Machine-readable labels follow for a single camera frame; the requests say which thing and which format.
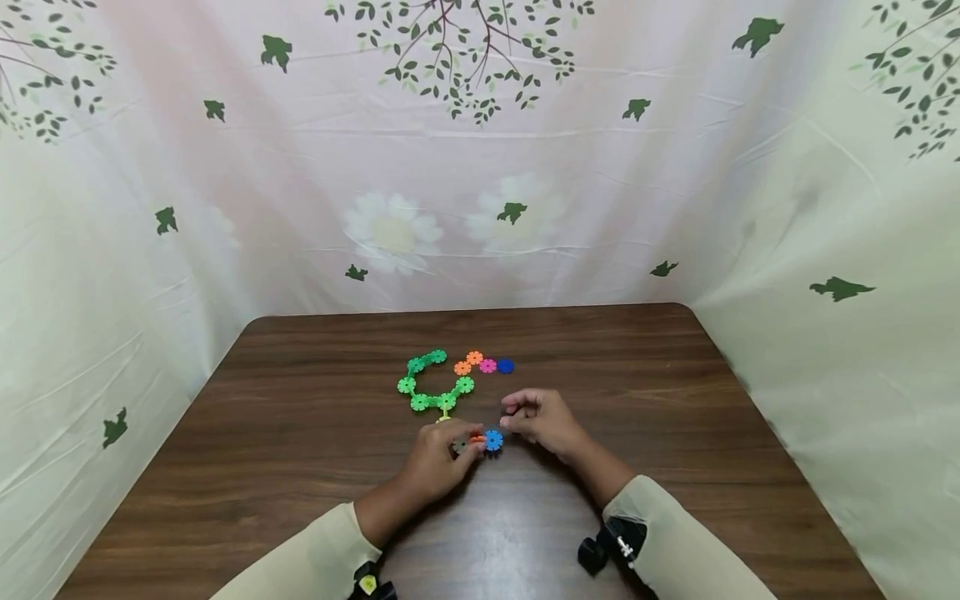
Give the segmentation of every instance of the brown wood grain surface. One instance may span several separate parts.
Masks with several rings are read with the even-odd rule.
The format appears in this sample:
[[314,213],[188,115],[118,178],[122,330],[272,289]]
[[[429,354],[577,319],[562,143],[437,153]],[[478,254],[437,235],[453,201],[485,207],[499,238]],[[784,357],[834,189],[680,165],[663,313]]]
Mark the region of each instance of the brown wood grain surface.
[[[516,362],[510,375],[475,371],[454,416],[496,423],[509,392],[560,390],[590,432],[672,492],[781,600],[882,598],[676,304],[254,321],[58,598],[204,600],[385,481],[438,416],[415,414],[396,391],[407,359],[433,348],[449,359],[420,375],[428,393],[452,387],[453,363],[469,350]],[[384,576],[401,600],[642,597],[611,566],[590,579],[577,565],[597,525],[556,461],[508,437],[502,456],[398,536]]]

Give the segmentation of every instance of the beige long sleeve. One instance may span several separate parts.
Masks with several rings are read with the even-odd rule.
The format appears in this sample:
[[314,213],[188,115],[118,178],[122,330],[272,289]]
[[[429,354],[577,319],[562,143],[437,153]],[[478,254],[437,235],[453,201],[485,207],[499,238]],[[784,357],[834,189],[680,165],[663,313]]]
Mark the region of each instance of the beige long sleeve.
[[212,600],[347,600],[353,573],[380,559],[360,533],[353,504],[310,523],[233,578]]
[[639,520],[647,539],[634,571],[660,600],[776,600],[733,552],[653,479],[638,476],[604,509]]

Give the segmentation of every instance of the tree branch print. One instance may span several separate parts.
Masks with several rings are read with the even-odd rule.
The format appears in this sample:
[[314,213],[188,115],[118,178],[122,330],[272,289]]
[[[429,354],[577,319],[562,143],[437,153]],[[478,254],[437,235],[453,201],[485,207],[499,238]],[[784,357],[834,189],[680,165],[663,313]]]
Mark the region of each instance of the tree branch print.
[[[353,19],[364,23],[357,34],[361,48],[369,44],[397,57],[381,84],[396,80],[402,89],[443,99],[452,118],[468,114],[483,125],[501,110],[493,94],[499,84],[519,87],[514,102],[520,109],[540,99],[542,81],[533,69],[516,65],[515,48],[548,62],[557,83],[574,73],[573,53],[560,45],[558,29],[576,28],[581,17],[594,14],[593,2],[360,0]],[[324,14],[339,22],[347,9],[331,2]]]
[[[884,27],[884,33],[894,32],[886,47],[865,58],[874,71],[871,82],[906,111],[894,138],[920,138],[910,158],[943,150],[957,132],[950,107],[960,96],[960,85],[951,70],[960,58],[948,50],[960,39],[960,27],[953,22],[960,16],[958,11],[960,6],[954,7],[953,0],[892,0],[874,5],[864,23],[876,22]],[[923,30],[925,38],[913,36]],[[893,85],[887,86],[888,78]]]
[[[43,107],[50,94],[95,114],[103,107],[98,77],[108,77],[116,60],[98,44],[76,39],[71,27],[84,22],[92,0],[9,0],[0,6],[0,125],[21,139],[27,135],[56,143],[67,118]],[[53,71],[40,65],[55,60]]]

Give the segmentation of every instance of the fabric backdrop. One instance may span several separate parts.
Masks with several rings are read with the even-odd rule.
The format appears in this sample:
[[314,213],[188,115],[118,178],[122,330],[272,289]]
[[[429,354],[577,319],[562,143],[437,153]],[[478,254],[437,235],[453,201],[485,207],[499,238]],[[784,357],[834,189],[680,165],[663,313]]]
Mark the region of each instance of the fabric backdrop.
[[649,301],[890,598],[954,597],[958,11],[8,0],[5,597],[56,593],[251,319]]

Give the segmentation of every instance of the white flower print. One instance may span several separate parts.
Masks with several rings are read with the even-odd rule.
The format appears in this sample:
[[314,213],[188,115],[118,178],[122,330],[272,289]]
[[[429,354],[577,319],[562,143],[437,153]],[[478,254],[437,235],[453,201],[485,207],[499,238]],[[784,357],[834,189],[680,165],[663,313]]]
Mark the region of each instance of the white flower print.
[[[549,180],[528,173],[501,180],[499,194],[481,194],[478,203],[479,212],[467,216],[469,236],[484,242],[485,252],[514,253],[549,244],[567,200]],[[525,208],[512,219],[504,214],[506,204]]]
[[377,271],[401,275],[425,271],[423,257],[440,253],[434,242],[444,232],[437,219],[399,194],[389,199],[377,192],[360,196],[344,221],[344,233],[356,243],[357,253]]

